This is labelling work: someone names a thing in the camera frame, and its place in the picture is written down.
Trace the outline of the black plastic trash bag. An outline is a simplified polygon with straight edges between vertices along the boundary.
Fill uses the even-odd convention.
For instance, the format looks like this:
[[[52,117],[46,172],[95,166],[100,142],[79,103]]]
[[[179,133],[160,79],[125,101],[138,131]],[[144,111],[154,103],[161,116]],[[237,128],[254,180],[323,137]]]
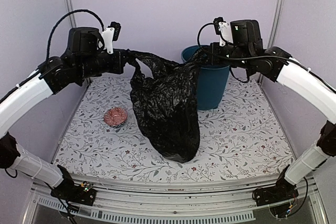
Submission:
[[[126,54],[135,68],[130,98],[142,135],[164,158],[191,161],[200,145],[197,84],[204,53],[196,50],[185,63],[149,52],[127,50]]]

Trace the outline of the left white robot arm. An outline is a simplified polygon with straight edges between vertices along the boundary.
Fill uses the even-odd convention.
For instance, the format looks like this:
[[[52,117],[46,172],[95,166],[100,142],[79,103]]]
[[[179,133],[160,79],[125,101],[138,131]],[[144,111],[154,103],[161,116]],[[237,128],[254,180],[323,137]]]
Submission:
[[[47,59],[1,99],[2,169],[11,168],[37,178],[57,188],[67,200],[77,197],[78,188],[67,170],[25,150],[9,129],[34,106],[72,83],[81,86],[85,79],[103,73],[122,74],[126,59],[113,50],[112,44],[118,39],[120,29],[115,22],[102,31],[91,27],[72,28],[64,54]]]

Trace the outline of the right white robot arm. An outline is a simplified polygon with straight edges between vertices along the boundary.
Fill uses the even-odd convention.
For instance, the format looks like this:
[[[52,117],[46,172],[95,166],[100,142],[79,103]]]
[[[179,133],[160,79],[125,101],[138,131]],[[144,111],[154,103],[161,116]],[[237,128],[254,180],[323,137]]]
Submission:
[[[299,94],[327,121],[319,139],[280,174],[271,196],[276,201],[291,194],[292,187],[335,156],[335,89],[279,47],[263,48],[259,23],[253,19],[212,22],[219,42],[212,43],[211,55],[221,64],[243,68],[246,76],[260,73]]]

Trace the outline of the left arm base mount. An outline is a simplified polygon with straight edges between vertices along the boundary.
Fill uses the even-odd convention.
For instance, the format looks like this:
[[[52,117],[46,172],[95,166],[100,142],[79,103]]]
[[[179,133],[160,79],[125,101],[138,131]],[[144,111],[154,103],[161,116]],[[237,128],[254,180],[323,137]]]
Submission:
[[[97,191],[93,188],[93,183],[84,181],[80,185],[76,185],[64,167],[60,165],[57,165],[57,167],[62,173],[63,180],[60,185],[51,190],[50,195],[66,202],[93,206],[97,194]]]

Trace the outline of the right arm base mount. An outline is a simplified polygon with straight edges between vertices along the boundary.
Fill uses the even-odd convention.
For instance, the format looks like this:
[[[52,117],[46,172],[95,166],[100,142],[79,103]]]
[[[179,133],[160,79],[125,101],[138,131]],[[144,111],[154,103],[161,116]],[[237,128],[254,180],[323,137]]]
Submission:
[[[281,174],[275,185],[270,187],[259,187],[252,192],[252,199],[257,206],[264,206],[278,203],[284,200],[294,199],[299,196],[296,185],[292,185],[285,180],[285,175]]]

